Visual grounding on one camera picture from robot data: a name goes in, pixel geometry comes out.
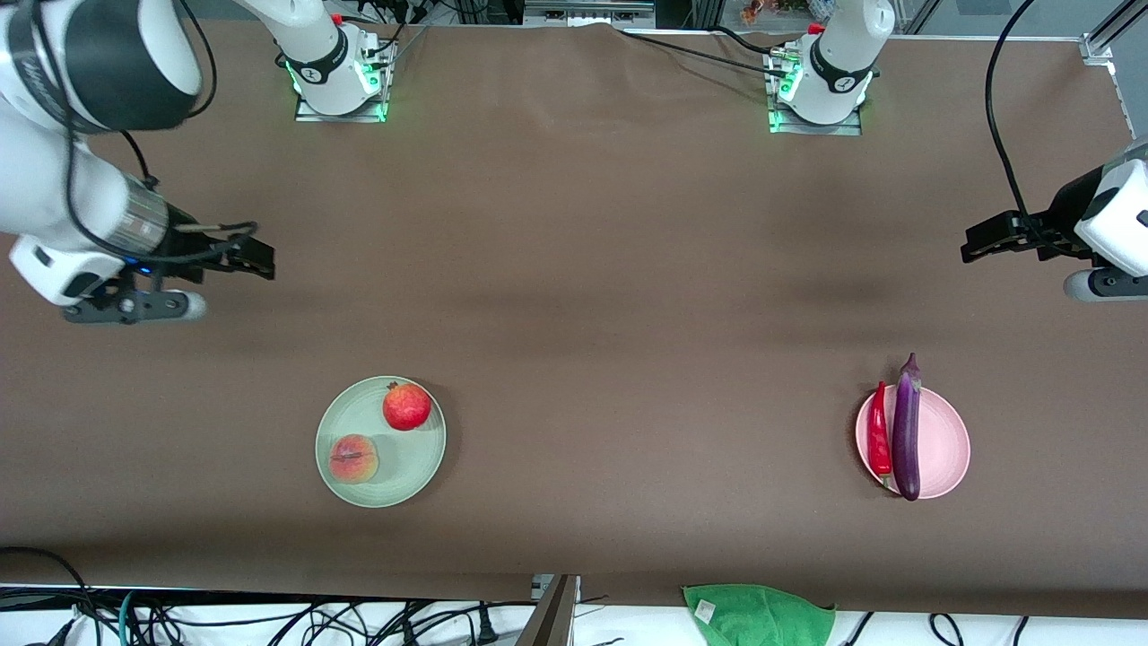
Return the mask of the pale green round plate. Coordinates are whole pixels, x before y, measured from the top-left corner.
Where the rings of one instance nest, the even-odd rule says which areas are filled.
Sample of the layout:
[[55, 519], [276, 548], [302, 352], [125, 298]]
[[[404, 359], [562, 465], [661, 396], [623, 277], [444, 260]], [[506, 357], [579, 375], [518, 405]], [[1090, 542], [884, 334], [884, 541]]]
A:
[[[398, 431], [385, 422], [381, 404], [393, 381], [414, 383], [398, 376], [360, 380], [332, 402], [318, 425], [315, 460], [320, 477], [332, 495], [352, 506], [378, 509], [406, 503], [430, 483], [447, 456], [447, 418], [433, 394], [427, 391], [434, 402], [433, 413], [418, 429]], [[342, 484], [331, 476], [331, 449], [347, 434], [369, 436], [377, 444], [378, 472], [369, 483]]]

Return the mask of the aluminium frame profile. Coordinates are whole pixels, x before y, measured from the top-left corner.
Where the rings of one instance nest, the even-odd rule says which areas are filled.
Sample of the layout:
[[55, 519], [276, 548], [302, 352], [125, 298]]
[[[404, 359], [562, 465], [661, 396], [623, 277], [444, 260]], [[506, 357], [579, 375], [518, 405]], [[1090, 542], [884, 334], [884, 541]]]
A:
[[1148, 0], [1120, 0], [1097, 25], [1080, 38], [1083, 62], [1103, 67], [1112, 59], [1111, 46], [1148, 16]]

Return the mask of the brown table cover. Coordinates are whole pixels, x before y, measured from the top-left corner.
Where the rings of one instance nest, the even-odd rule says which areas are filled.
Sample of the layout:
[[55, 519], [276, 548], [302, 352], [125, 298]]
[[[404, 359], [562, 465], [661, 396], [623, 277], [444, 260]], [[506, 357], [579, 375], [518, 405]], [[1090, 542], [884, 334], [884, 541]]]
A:
[[[0, 546], [91, 585], [673, 604], [759, 583], [821, 605], [1148, 617], [1148, 305], [1075, 262], [964, 265], [1013, 204], [992, 44], [895, 39], [861, 137], [771, 134], [755, 73], [607, 26], [430, 29], [389, 120], [298, 123], [262, 25], [208, 23], [214, 106], [138, 135], [169, 200], [258, 221], [276, 279], [205, 277], [200, 322], [73, 326], [0, 238]], [[970, 438], [907, 503], [910, 353]], [[349, 386], [413, 380], [447, 454], [406, 503], [315, 460]]]

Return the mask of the green cloth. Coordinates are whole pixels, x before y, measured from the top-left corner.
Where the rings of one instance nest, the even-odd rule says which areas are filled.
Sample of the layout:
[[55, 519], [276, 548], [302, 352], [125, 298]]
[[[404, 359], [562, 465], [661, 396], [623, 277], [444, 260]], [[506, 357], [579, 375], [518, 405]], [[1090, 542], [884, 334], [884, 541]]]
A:
[[707, 646], [827, 646], [837, 614], [762, 585], [685, 586], [682, 593]]

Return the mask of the grey metal box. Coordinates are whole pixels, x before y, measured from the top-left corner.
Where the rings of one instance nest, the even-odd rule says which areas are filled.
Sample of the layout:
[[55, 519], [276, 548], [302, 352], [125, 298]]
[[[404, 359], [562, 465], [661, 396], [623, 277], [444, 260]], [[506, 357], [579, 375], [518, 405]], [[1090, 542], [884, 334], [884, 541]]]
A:
[[656, 29], [656, 0], [523, 0], [525, 26], [585, 26]]

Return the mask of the long purple eggplant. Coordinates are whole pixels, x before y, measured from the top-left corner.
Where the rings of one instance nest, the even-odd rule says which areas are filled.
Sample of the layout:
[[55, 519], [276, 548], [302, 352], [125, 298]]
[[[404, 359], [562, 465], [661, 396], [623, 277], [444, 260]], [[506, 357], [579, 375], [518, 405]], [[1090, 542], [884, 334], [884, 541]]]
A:
[[921, 495], [918, 456], [921, 396], [922, 375], [916, 355], [910, 353], [902, 365], [895, 386], [891, 430], [892, 473], [895, 487], [907, 503], [915, 503]]

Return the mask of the red pomegranate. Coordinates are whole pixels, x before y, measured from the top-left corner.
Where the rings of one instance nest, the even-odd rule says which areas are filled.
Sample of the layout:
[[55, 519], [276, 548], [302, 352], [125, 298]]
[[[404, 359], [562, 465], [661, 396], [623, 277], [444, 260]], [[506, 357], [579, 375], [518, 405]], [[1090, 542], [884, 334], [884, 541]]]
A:
[[381, 413], [389, 428], [413, 431], [425, 425], [433, 413], [434, 402], [422, 386], [398, 383], [387, 386], [381, 404]]

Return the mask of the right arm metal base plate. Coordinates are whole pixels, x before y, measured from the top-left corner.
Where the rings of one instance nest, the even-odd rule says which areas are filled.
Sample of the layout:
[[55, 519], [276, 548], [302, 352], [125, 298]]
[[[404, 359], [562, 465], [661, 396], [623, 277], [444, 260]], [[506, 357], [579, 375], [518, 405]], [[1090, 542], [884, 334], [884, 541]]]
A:
[[347, 57], [318, 81], [319, 73], [287, 65], [292, 89], [298, 94], [298, 122], [383, 123], [394, 72], [395, 44], [380, 44], [378, 36], [362, 31], [348, 47]]

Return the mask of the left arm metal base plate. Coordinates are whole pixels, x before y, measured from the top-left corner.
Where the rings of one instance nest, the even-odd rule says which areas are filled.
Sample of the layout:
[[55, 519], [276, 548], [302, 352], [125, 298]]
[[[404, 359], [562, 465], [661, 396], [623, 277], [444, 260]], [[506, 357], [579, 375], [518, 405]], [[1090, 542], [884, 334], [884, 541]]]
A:
[[762, 63], [767, 70], [786, 73], [784, 78], [771, 76], [771, 73], [765, 76], [771, 134], [861, 137], [864, 133], [861, 123], [861, 103], [858, 103], [850, 112], [848, 118], [843, 122], [814, 124], [800, 118], [791, 106], [779, 99], [779, 91], [786, 89], [800, 71], [796, 49], [771, 48], [768, 54], [762, 55]]

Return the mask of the yellow red peach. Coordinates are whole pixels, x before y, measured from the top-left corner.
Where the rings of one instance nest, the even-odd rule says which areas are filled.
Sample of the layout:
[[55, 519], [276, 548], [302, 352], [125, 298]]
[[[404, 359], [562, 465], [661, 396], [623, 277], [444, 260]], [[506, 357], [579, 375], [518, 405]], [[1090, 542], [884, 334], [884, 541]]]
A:
[[334, 442], [328, 457], [329, 474], [348, 485], [369, 483], [378, 472], [377, 444], [369, 436], [347, 434]]

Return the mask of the pink round plate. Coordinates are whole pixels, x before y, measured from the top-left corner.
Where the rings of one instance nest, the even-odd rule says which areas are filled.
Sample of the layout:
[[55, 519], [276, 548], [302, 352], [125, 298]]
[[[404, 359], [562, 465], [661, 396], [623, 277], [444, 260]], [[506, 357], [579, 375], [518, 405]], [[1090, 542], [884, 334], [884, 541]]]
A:
[[[883, 477], [870, 465], [868, 422], [876, 394], [869, 394], [858, 408], [858, 457], [872, 481], [895, 496], [900, 495], [891, 476]], [[930, 388], [921, 394], [918, 425], [918, 467], [921, 475], [920, 503], [948, 495], [960, 485], [970, 464], [970, 438], [962, 418], [951, 402], [944, 400]]]

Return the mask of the grey metal post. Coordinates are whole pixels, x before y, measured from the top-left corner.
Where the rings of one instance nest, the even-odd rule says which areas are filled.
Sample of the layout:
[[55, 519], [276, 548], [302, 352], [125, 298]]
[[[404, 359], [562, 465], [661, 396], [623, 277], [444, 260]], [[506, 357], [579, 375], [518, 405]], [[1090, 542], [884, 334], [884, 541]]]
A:
[[581, 593], [577, 575], [542, 575], [542, 596], [514, 646], [573, 646], [571, 626]]

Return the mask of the red chili pepper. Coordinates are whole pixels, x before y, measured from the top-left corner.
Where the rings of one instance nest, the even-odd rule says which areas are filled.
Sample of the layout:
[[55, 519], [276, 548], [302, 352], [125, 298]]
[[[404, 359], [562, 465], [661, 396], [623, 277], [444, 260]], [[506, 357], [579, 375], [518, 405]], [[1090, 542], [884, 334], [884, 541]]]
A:
[[866, 415], [866, 457], [872, 473], [882, 487], [890, 490], [892, 482], [892, 454], [890, 449], [884, 398], [887, 386], [879, 383], [874, 390], [870, 408]]

